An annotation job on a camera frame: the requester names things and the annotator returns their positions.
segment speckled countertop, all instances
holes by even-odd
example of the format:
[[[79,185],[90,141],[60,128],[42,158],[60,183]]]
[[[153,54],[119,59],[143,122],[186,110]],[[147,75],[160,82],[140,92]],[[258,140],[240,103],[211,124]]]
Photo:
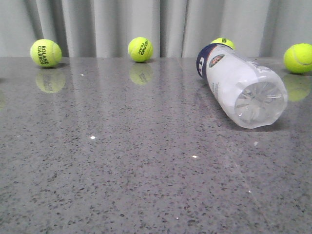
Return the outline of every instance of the speckled countertop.
[[[258,62],[291,100],[244,129],[195,58],[0,58],[0,233],[312,233],[312,77]]]

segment curtain fold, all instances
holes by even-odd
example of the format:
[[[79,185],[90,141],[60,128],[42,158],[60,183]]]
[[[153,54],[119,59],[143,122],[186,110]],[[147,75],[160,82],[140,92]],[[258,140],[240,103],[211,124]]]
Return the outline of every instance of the curtain fold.
[[[127,57],[147,37],[153,57],[196,57],[218,37],[246,56],[281,57],[312,43],[311,0],[1,0],[0,57],[28,57],[37,39],[64,57]]]

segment yellow tennis ball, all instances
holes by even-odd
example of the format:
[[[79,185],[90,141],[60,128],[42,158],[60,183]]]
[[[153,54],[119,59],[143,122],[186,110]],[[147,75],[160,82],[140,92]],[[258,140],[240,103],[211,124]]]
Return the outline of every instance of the yellow tennis ball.
[[[217,38],[217,39],[213,40],[211,43],[221,43],[221,44],[225,44],[225,45],[231,47],[232,49],[235,49],[234,43],[227,38]]]
[[[150,40],[146,38],[134,38],[129,43],[128,54],[136,62],[145,62],[153,55],[153,45]]]
[[[283,82],[289,101],[300,101],[311,92],[311,79],[308,76],[287,74],[283,77]]]
[[[295,44],[284,54],[285,67],[292,73],[305,73],[312,70],[312,45]]]
[[[54,94],[64,88],[66,77],[60,69],[41,69],[36,76],[36,84],[43,92]]]
[[[54,41],[40,39],[30,48],[30,56],[41,67],[54,67],[62,59],[62,51]]]
[[[134,84],[144,85],[152,79],[153,70],[147,63],[135,63],[129,72],[129,76]]]

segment plastic bottle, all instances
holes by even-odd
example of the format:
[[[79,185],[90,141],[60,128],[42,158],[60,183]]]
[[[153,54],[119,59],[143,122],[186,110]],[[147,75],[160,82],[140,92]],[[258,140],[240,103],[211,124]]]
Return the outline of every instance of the plastic bottle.
[[[273,124],[287,106],[287,91],[278,74],[227,45],[204,47],[196,67],[227,116],[243,128]]]

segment roland garros logo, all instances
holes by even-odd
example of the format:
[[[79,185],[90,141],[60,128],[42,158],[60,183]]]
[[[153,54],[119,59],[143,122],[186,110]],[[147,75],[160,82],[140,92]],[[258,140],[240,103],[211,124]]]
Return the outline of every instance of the roland garros logo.
[[[39,62],[40,64],[44,65],[44,64],[49,64],[49,61],[47,59],[47,52],[45,49],[45,46],[38,46],[38,58],[39,58]]]
[[[209,63],[209,67],[211,68],[211,67],[215,66],[223,57],[224,57],[224,55],[217,55],[217,56],[213,57],[213,59]]]

